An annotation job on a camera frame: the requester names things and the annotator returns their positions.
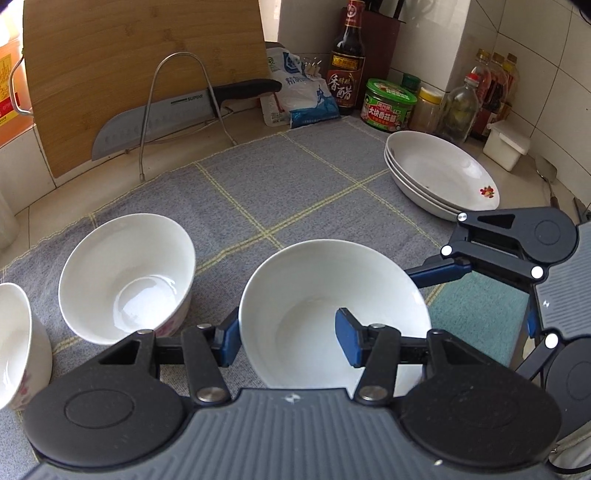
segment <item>green bottle cap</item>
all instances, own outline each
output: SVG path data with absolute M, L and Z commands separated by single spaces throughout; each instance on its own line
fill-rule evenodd
M 421 85 L 421 79 L 414 75 L 410 75 L 410 73 L 405 73 L 402 76 L 402 83 L 400 85 L 406 88 L 409 92 L 417 93 L 418 88 Z

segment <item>bowl with pink floral pattern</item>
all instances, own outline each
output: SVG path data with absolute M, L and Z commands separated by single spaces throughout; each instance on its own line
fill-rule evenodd
M 24 290 L 0 284 L 0 408 L 23 409 L 49 384 L 51 344 Z

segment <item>stack of plates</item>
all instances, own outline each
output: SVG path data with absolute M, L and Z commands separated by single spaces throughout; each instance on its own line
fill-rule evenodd
M 384 159 L 402 192 L 433 215 L 454 221 L 460 212 L 499 206 L 499 192 L 488 172 L 441 138 L 412 131 L 393 133 Z

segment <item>metal handle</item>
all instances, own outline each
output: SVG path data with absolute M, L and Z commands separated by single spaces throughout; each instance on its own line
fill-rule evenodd
M 17 71 L 17 68 L 20 67 L 22 61 L 25 59 L 25 57 L 21 57 L 21 59 L 17 62 L 17 64 L 12 67 L 12 70 L 10 71 L 10 75 L 8 75 L 8 94 L 10 95 L 10 103 L 12 104 L 12 108 L 14 108 L 14 111 L 16 113 L 18 113 L 19 115 L 23 115 L 23 116 L 33 116 L 33 110 L 23 110 L 22 108 L 20 108 L 17 104 L 17 96 L 14 93 L 14 72 Z
M 154 77 L 152 78 L 152 86 L 150 87 L 150 95 L 148 96 L 148 103 L 146 103 L 146 108 L 144 110 L 144 120 L 142 121 L 142 132 L 141 132 L 141 136 L 139 138 L 139 180 L 140 180 L 140 182 L 145 181 L 144 145 L 145 145 L 145 140 L 146 140 L 146 130 L 148 129 L 148 117 L 150 115 L 150 106 L 152 105 L 152 96 L 154 94 L 154 86 L 156 85 L 156 78 L 158 77 L 158 72 L 160 71 L 160 68 L 162 68 L 162 65 L 164 65 L 166 62 L 168 62 L 173 57 L 181 57 L 181 56 L 191 57 L 192 59 L 197 60 L 199 62 L 199 64 L 201 65 L 201 69 L 203 70 L 203 76 L 205 77 L 205 81 L 207 82 L 207 89 L 209 90 L 209 94 L 212 96 L 213 106 L 216 109 L 217 118 L 219 119 L 220 124 L 222 125 L 224 133 L 232 142 L 232 145 L 237 145 L 236 141 L 228 133 L 228 130 L 226 130 L 226 125 L 224 125 L 224 123 L 223 123 L 222 113 L 221 113 L 220 107 L 217 103 L 216 95 L 213 91 L 212 83 L 209 80 L 209 75 L 207 75 L 207 70 L 205 69 L 205 65 L 203 64 L 203 62 L 194 53 L 191 53 L 189 51 L 178 51 L 176 53 L 170 54 L 168 57 L 166 57 L 163 61 L 160 62 L 160 64 L 156 68 L 156 71 L 154 72 Z

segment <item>white ceramic bowl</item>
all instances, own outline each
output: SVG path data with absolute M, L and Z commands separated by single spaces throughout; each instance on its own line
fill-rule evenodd
M 362 370 L 349 365 L 336 338 L 340 307 L 363 325 L 383 323 L 405 336 L 424 338 L 431 328 L 421 293 L 389 258 L 342 240 L 292 245 L 256 269 L 240 301 L 242 344 L 268 387 L 355 392 Z M 421 370 L 400 366 L 395 394 L 406 394 Z
M 43 324 L 24 290 L 0 284 L 0 408 L 24 408 L 49 384 L 53 357 Z
M 421 132 L 393 133 L 386 141 L 407 182 L 457 210 L 495 210 L 499 190 L 488 172 L 461 148 Z
M 195 248 L 170 218 L 136 213 L 88 234 L 61 272 L 61 314 L 92 343 L 113 345 L 152 329 L 172 335 L 189 311 Z
M 411 183 L 406 181 L 396 166 L 390 162 L 387 153 L 384 153 L 384 160 L 386 161 L 386 165 L 390 170 L 390 175 L 392 175 L 396 185 L 412 202 L 421 207 L 423 210 L 426 210 L 429 213 L 438 216 L 439 218 L 443 218 L 444 220 L 449 220 L 451 222 L 456 221 L 457 215 L 460 213 L 459 210 L 445 206 L 436 199 L 428 197 L 426 193 L 421 192 Z

